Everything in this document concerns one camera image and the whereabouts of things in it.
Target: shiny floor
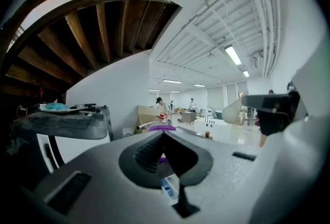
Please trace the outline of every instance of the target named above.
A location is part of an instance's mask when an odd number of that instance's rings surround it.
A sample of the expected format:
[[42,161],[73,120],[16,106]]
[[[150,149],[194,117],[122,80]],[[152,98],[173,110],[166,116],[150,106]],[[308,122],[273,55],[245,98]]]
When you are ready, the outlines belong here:
[[[180,114],[172,115],[172,124],[184,127],[186,129],[195,131],[194,122],[189,123],[180,123],[178,119],[181,119]],[[253,125],[248,126],[246,121],[243,126],[231,125],[231,133],[230,138],[226,139],[222,142],[229,144],[238,144],[238,145],[246,145],[246,146],[254,146],[259,147],[260,145],[260,128]]]

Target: blue object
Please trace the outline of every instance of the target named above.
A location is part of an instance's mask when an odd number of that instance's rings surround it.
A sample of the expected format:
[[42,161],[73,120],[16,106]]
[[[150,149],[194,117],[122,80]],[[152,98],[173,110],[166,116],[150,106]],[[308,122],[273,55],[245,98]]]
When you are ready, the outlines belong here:
[[62,103],[48,103],[46,109],[69,109],[69,107]]

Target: clear plastic container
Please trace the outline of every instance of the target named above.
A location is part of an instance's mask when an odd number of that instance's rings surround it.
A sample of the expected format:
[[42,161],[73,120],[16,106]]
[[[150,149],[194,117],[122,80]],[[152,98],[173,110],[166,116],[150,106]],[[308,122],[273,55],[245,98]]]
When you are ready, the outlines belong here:
[[172,126],[166,119],[165,113],[160,113],[150,124],[148,132],[150,131],[175,131],[176,128]]

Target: person wearing white shirt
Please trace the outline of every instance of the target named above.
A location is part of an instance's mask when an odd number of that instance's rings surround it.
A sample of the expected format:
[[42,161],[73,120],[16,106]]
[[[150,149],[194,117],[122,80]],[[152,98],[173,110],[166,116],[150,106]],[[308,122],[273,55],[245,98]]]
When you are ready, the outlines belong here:
[[172,123],[171,108],[169,107],[169,105],[165,103],[161,98],[157,98],[156,104],[157,109],[160,110],[161,113],[167,114],[166,119],[169,120],[170,123]]
[[194,102],[194,98],[192,98],[190,101],[189,109],[191,112],[196,112],[197,110],[196,103]]

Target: ceiling light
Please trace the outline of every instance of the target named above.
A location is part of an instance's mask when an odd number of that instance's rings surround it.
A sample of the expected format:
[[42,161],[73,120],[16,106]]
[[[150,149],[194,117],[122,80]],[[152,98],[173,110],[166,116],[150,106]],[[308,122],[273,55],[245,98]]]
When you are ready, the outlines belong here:
[[233,46],[229,46],[228,48],[225,49],[225,51],[231,57],[231,59],[234,61],[236,65],[242,64]]
[[181,81],[172,81],[172,80],[163,80],[163,82],[169,82],[169,83],[177,83],[177,84],[181,84]]

